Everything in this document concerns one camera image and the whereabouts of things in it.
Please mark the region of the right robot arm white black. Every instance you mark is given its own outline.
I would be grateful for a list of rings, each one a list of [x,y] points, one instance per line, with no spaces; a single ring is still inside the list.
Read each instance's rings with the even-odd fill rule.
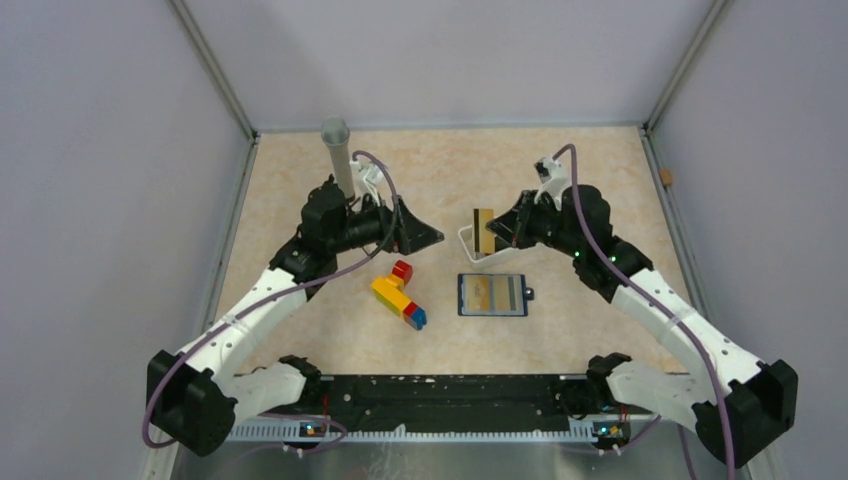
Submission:
[[[572,257],[579,280],[639,322],[686,369],[667,374],[625,354],[589,363],[589,404],[649,410],[694,433],[719,461],[740,468],[790,430],[799,377],[785,361],[767,363],[738,346],[689,305],[652,261],[613,231],[611,208],[594,186],[567,188],[559,203],[523,191],[486,224],[509,246],[544,245]]]

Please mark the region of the gold credit card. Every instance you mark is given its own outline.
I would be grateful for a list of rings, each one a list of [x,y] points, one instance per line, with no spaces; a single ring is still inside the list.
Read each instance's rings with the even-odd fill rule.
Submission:
[[[499,275],[492,280],[493,310],[503,315],[518,315],[523,305],[521,278]]]
[[[465,305],[469,313],[483,314],[491,310],[490,287],[487,276],[465,277]]]
[[[496,237],[487,229],[487,224],[494,219],[491,208],[475,208],[472,222],[472,247],[476,258],[492,255],[496,252]]]

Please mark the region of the dark blue card holder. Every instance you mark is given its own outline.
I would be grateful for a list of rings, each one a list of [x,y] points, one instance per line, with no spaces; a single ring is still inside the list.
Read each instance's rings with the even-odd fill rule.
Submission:
[[[457,293],[457,312],[466,317],[526,317],[535,300],[523,274],[459,274]]]

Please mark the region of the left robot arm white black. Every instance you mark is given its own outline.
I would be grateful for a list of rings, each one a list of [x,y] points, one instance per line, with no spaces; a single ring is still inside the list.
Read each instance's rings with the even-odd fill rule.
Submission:
[[[240,366],[324,284],[354,271],[339,268],[339,254],[373,244],[377,251],[411,255],[443,239],[401,197],[387,206],[367,196],[353,210],[328,178],[309,193],[295,234],[236,306],[178,352],[162,350],[150,360],[143,441],[151,448],[179,443],[207,456],[234,427],[262,413],[284,405],[302,414],[314,410],[319,372],[305,359],[283,357],[250,373],[240,373]]]

